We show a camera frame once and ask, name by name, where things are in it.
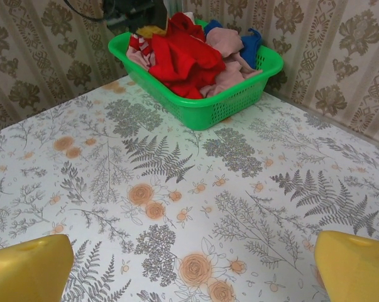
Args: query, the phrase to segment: table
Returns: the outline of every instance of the table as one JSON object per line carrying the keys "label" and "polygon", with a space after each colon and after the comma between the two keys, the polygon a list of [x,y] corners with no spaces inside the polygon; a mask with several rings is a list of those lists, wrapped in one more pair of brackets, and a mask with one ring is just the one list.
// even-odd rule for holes
{"label": "table", "polygon": [[329,301],[321,230],[379,239],[379,149],[269,94],[194,132],[125,77],[0,131],[0,248],[67,234],[62,301]]}

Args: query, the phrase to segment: laundry basket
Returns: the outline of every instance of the laundry basket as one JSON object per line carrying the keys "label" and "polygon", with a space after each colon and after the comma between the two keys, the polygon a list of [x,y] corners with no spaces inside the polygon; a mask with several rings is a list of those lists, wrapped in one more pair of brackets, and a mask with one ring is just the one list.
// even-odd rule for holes
{"label": "laundry basket", "polygon": [[[197,20],[197,24],[207,23]],[[251,77],[232,88],[205,99],[186,99],[173,93],[142,67],[126,56],[130,33],[113,38],[108,48],[121,60],[131,78],[162,106],[191,130],[205,130],[219,121],[241,111],[259,101],[269,77],[283,68],[283,59],[274,50],[261,46],[256,56],[256,69],[263,72]]]}

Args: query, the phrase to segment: clothes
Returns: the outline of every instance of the clothes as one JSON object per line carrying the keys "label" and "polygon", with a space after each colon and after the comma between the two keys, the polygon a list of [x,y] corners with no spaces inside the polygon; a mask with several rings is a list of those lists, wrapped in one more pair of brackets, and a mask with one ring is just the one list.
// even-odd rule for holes
{"label": "clothes", "polygon": [[155,54],[151,47],[151,40],[132,34],[126,56],[130,61],[138,64],[145,70],[156,64]]}
{"label": "clothes", "polygon": [[193,24],[196,24],[195,23],[195,16],[194,16],[193,12],[189,11],[187,13],[184,13],[184,15],[186,15],[186,17],[188,17],[192,21]]}
{"label": "clothes", "polygon": [[208,25],[204,27],[204,35],[207,37],[207,34],[213,29],[213,28],[222,28],[222,25],[217,20],[212,20]]}
{"label": "clothes", "polygon": [[239,51],[243,44],[237,31],[215,27],[206,36],[206,43],[221,53],[226,69],[216,77],[215,84],[200,89],[205,98],[215,96],[245,79],[262,73],[262,70],[252,69],[240,56]]}
{"label": "clothes", "polygon": [[204,41],[201,26],[182,13],[175,14],[167,35],[153,36],[156,65],[149,73],[178,96],[203,98],[199,89],[215,84],[216,76],[226,68],[221,54]]}
{"label": "clothes", "polygon": [[239,53],[241,57],[243,57],[244,60],[246,60],[249,66],[255,69],[256,54],[258,53],[260,45],[262,44],[262,36],[260,35],[259,31],[254,30],[252,28],[250,28],[248,31],[252,32],[253,35],[241,37],[244,48],[241,49]]}

